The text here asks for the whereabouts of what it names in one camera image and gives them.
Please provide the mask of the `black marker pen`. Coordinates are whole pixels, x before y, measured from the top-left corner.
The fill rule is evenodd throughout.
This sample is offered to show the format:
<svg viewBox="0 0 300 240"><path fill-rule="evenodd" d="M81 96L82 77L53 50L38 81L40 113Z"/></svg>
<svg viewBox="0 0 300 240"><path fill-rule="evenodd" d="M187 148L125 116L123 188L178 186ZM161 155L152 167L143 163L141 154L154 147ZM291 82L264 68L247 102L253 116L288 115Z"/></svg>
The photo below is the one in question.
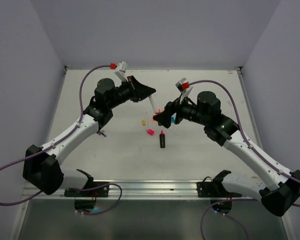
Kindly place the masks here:
<svg viewBox="0 0 300 240"><path fill-rule="evenodd" d="M163 130L161 130L160 132L159 140L160 140L160 147L165 148L165 133Z"/></svg>

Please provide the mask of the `white yellow pen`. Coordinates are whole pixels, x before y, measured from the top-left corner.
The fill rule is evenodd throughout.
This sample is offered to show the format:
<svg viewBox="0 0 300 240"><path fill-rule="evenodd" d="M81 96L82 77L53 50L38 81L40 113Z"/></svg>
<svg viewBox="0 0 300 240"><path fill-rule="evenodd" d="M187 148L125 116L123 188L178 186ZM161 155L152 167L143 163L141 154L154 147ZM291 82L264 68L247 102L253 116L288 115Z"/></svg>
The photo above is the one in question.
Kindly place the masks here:
<svg viewBox="0 0 300 240"><path fill-rule="evenodd" d="M146 129L146 132L147 132L148 129L149 129L149 127L148 127L148 113L147 112L145 112L144 120L145 120L145 129Z"/></svg>

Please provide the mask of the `pink highlighter cap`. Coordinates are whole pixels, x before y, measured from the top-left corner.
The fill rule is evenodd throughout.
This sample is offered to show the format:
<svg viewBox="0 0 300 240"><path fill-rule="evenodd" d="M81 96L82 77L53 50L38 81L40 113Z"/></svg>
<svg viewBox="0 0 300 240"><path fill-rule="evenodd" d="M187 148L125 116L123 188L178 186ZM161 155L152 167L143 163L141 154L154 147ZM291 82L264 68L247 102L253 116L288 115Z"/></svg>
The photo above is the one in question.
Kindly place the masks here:
<svg viewBox="0 0 300 240"><path fill-rule="evenodd" d="M149 128L149 129L147 129L147 133L152 136L152 135L154 135L154 130Z"/></svg>

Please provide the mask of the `white pen pink cap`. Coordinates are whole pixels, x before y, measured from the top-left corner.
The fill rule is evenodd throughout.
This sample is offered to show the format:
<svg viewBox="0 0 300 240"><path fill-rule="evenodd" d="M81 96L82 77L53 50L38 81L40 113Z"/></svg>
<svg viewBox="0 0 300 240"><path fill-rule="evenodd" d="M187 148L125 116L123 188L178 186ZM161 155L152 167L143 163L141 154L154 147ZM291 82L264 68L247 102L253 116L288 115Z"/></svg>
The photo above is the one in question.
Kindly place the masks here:
<svg viewBox="0 0 300 240"><path fill-rule="evenodd" d="M151 104L151 106L152 106L153 112L154 112L155 114L157 114L157 113L158 113L158 107L157 107L156 104L155 104L155 101L154 101L154 98L153 98L153 95L152 95L152 94L149 96L149 101L150 101L150 104Z"/></svg>

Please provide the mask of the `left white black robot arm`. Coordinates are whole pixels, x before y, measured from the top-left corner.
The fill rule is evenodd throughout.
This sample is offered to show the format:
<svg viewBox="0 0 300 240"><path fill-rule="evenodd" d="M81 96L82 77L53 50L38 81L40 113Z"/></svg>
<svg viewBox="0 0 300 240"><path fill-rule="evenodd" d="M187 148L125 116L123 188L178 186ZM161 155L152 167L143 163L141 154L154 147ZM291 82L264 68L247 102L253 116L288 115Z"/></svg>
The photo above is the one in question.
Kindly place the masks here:
<svg viewBox="0 0 300 240"><path fill-rule="evenodd" d="M141 84L134 76L128 76L120 86L115 86L110 78L99 80L89 105L68 129L41 147L32 145L26 150L23 178L47 195L66 187L89 196L94 189L93 183L86 177L65 175L62 163L84 140L109 122L113 108L128 100L140 102L155 92L156 89Z"/></svg>

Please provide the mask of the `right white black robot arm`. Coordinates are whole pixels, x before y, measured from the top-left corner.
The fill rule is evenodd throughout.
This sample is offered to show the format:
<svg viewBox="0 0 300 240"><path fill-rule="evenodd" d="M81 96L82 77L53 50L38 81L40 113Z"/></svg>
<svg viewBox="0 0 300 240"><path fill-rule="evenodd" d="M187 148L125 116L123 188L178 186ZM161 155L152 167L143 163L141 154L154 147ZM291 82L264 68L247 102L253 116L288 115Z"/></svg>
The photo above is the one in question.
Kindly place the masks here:
<svg viewBox="0 0 300 240"><path fill-rule="evenodd" d="M260 201L273 215L283 216L300 197L300 170L291 171L264 153L253 141L243 138L238 124L221 112L221 102L213 92L202 91L193 103L189 98L168 102L163 112L153 119L165 128L188 120L204 126L209 139L241 159L258 179L238 176L223 170L211 182L198 183L206 195L227 197L245 196Z"/></svg>

